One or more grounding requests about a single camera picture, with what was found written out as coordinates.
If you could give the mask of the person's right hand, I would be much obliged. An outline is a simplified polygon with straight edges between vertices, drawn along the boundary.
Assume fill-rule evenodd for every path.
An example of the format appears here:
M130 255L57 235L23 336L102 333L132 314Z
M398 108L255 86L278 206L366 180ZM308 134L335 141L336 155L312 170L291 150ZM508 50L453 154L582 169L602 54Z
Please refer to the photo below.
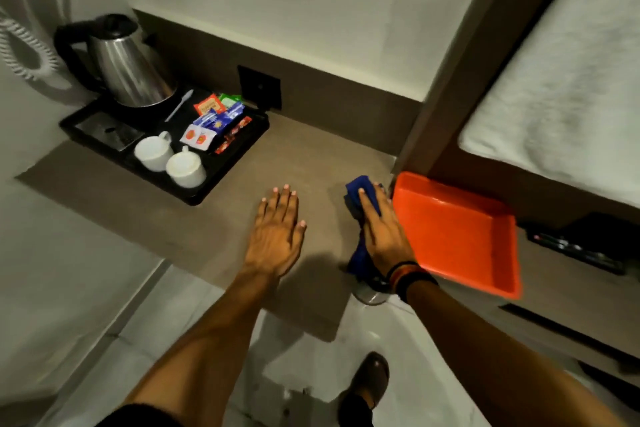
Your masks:
M373 264L385 277L393 265L401 261L415 261L412 247L396 216L396 225L369 228L364 216L365 246Z

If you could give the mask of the person's left forearm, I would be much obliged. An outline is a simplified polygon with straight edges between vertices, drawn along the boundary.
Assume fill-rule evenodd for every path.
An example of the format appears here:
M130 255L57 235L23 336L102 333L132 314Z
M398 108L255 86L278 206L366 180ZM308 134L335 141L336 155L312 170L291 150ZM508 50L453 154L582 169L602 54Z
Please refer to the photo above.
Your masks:
M181 427L221 427L259 312L278 282L278 269L245 265L156 361L124 405L150 407Z

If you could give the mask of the person's right forearm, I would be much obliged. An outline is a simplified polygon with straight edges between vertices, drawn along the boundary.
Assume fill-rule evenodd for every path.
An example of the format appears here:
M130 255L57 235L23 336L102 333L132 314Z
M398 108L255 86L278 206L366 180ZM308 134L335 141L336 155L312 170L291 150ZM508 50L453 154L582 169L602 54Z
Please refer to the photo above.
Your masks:
M492 427L626 427L574 377L427 280L404 294Z

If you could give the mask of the black and orange wristbands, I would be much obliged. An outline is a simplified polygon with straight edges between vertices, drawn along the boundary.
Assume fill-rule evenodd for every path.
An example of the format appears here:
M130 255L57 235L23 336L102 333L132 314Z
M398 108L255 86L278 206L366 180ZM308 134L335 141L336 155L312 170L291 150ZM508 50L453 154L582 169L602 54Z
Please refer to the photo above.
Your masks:
M409 286L416 282L429 282L437 287L436 279L416 261L401 261L391 267L385 276L393 292L399 299L408 304L407 291Z

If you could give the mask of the orange plastic tray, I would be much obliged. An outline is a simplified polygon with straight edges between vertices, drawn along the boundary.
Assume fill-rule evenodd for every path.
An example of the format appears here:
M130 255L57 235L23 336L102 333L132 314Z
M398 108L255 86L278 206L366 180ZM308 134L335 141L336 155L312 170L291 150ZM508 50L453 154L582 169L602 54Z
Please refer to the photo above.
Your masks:
M484 293L522 297L516 219L506 204L412 172L398 175L393 203L424 269Z

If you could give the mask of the white ceramic cup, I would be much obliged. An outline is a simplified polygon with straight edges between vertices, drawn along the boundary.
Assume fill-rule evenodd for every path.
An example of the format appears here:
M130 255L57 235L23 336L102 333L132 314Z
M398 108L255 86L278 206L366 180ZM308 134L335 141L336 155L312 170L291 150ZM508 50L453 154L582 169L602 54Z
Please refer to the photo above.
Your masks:
M172 137L168 131L145 137L134 147L134 156L152 172L165 172L166 165L174 155Z
M207 178L201 157L186 145L169 158L165 172L181 188L197 188Z

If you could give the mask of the round metal object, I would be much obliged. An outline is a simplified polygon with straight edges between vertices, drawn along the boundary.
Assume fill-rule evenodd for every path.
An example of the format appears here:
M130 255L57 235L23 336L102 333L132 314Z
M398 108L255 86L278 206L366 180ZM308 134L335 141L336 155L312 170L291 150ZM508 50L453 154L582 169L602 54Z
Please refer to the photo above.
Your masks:
M388 301L390 294L377 291L366 283L357 283L352 290L353 297L360 303L368 307L376 307Z

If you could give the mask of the white sachet with red print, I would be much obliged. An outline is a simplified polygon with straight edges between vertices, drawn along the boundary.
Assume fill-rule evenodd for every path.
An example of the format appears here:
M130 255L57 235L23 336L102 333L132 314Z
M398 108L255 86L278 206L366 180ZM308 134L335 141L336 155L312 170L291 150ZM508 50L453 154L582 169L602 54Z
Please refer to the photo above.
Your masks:
M180 142L193 149L207 151L218 134L209 128L190 124L180 138Z

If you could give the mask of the blue sachets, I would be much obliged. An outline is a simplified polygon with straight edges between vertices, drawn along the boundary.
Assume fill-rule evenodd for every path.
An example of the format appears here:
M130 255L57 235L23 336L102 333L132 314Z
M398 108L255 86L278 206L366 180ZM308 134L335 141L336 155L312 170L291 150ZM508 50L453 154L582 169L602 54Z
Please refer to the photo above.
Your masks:
M237 117L243 114L244 104L240 101L235 101L227 110L217 113L214 110L210 110L204 115L198 117L193 125L196 127L204 128L213 131L216 135L221 133L226 126L231 124Z

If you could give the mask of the white plastic stirrer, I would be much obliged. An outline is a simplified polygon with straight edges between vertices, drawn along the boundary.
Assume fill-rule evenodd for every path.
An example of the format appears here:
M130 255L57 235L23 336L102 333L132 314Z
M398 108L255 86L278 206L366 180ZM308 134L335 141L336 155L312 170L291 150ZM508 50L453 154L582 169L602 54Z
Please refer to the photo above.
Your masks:
M166 117L166 119L164 120L164 123L168 123L173 118L173 116L178 113L181 107L192 97L193 93L194 93L194 89L189 89L182 95L180 102L176 105L176 107L172 110L172 112Z

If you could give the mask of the brown shoe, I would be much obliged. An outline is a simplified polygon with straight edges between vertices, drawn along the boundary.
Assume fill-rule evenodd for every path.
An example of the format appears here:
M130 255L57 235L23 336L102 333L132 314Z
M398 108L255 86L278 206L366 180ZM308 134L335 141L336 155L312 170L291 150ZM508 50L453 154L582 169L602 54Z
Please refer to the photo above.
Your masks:
M384 397L389 379L390 370L386 358L376 351L371 351L357 369L346 395L356 395L373 410Z

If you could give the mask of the stainless steel electric kettle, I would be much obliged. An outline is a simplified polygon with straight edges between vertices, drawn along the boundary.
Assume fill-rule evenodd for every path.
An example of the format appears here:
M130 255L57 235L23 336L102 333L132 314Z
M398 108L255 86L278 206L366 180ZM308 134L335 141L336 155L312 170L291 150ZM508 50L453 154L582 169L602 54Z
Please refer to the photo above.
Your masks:
M54 48L87 90L130 108L158 105L179 84L132 18L117 13L57 27Z

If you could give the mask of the black remote control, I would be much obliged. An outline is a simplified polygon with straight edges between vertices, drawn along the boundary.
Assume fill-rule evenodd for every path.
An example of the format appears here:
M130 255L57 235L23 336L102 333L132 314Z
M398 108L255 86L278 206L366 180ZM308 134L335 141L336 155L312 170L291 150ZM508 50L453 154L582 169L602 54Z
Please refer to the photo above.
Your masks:
M524 228L524 232L528 241L547 248L548 250L584 262L613 275L622 277L627 274L627 265L624 261L611 257L606 253L596 252L586 246L573 243L563 236L554 234L550 230L529 227Z

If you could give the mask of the white bed mattress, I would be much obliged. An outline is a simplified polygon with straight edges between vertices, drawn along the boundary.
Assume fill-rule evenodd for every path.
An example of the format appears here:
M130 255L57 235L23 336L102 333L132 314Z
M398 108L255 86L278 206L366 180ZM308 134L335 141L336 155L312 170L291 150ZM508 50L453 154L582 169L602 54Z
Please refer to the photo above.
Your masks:
M640 209L640 0L553 0L458 146Z

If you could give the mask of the black wall socket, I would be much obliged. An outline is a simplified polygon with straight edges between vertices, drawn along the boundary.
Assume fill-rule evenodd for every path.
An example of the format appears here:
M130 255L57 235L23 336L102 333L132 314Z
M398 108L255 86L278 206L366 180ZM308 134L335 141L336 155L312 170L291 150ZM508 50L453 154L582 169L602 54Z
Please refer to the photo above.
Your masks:
M255 69L238 65L241 95L259 110L282 110L281 80Z

